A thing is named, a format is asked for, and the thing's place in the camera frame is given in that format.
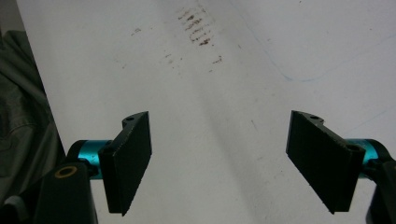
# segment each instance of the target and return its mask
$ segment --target white surface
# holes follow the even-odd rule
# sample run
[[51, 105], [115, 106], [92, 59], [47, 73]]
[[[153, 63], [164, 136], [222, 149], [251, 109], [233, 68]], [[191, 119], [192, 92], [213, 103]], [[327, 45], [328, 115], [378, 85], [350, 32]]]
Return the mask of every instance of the white surface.
[[333, 216], [285, 148], [295, 109], [396, 155], [394, 1], [19, 7], [65, 148], [150, 113], [153, 157], [126, 217], [92, 182], [100, 223], [364, 223], [374, 183]]

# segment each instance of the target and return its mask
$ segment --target black rubber pad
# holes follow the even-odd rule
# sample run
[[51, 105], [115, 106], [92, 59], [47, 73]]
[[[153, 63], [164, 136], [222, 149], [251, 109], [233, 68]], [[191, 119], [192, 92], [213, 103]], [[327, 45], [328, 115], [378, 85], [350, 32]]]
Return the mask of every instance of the black rubber pad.
[[287, 153], [331, 213], [347, 212], [365, 151], [348, 145], [323, 122], [292, 111]]
[[122, 121], [123, 130], [99, 152], [108, 210], [124, 216], [151, 157], [149, 112]]

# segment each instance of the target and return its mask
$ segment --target screw hole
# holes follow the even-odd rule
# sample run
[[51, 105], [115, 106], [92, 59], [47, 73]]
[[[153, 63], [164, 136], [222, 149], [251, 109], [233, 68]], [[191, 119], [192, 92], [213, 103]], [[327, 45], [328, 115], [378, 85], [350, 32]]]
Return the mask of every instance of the screw hole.
[[59, 179], [66, 178], [69, 177], [70, 175], [73, 175], [76, 171], [77, 171], [76, 166], [65, 166], [64, 168], [58, 170], [55, 173], [55, 177]]

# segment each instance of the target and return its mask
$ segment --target teal metal joint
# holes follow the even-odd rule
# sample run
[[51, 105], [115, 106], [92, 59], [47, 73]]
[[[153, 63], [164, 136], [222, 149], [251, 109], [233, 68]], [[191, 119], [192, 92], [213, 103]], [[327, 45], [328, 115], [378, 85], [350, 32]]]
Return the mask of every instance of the teal metal joint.
[[100, 168], [99, 150], [104, 147], [109, 140], [88, 140], [82, 145], [81, 150], [78, 153], [79, 159], [87, 160], [90, 165], [95, 166], [98, 169], [98, 175], [92, 176], [91, 179], [102, 179], [102, 171]]
[[362, 147], [366, 152], [364, 154], [362, 170], [365, 170], [368, 167], [369, 160], [378, 159], [378, 153], [375, 150], [375, 147], [366, 139], [346, 139], [346, 141], [358, 147]]

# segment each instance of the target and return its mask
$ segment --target gray fabric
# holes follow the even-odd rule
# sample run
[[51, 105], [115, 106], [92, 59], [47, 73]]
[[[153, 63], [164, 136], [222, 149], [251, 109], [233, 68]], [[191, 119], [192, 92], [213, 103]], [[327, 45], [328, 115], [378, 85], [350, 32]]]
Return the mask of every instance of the gray fabric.
[[25, 32], [7, 32], [0, 49], [0, 204], [64, 156]]

